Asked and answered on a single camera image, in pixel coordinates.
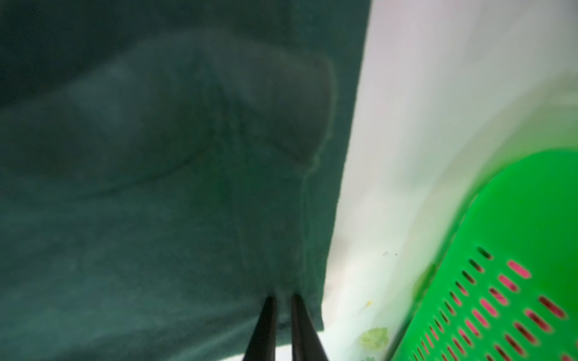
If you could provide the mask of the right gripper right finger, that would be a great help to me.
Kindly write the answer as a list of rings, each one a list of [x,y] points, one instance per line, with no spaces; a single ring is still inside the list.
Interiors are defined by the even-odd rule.
[[[293,361],[328,361],[303,298],[291,299],[291,342]]]

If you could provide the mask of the green plastic laundry basket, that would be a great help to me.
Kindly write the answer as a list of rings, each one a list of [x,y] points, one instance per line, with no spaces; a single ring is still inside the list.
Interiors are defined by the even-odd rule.
[[[395,360],[577,358],[577,153],[551,150],[480,190]]]

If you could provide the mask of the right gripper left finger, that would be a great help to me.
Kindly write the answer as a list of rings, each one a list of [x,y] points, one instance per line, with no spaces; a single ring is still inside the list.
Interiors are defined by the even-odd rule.
[[[243,361],[274,361],[277,325],[277,301],[266,298]]]

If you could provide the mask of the dark green t-shirt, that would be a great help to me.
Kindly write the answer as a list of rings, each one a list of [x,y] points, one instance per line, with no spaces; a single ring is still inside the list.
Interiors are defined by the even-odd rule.
[[[220,360],[322,297],[369,1],[3,1],[1,358]]]

